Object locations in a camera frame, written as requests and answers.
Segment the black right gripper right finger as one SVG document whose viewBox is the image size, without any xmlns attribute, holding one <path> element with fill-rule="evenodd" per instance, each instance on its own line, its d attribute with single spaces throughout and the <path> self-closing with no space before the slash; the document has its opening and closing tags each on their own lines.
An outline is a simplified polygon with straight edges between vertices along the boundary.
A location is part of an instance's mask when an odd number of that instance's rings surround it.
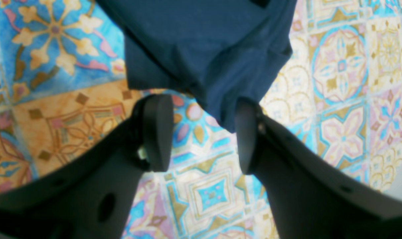
<svg viewBox="0 0 402 239">
<path fill-rule="evenodd" d="M 402 201 L 335 169 L 246 98 L 237 103 L 239 165 L 265 187 L 281 239 L 402 239 Z"/>
</svg>

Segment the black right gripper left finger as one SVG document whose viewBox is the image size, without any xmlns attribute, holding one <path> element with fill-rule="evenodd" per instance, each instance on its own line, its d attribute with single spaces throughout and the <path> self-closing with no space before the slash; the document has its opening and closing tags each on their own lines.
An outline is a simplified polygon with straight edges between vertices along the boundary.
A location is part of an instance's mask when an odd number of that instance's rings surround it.
<svg viewBox="0 0 402 239">
<path fill-rule="evenodd" d="M 173 100 L 153 94 L 89 151 L 0 194 L 0 239 L 120 239 L 146 172 L 166 172 Z"/>
</svg>

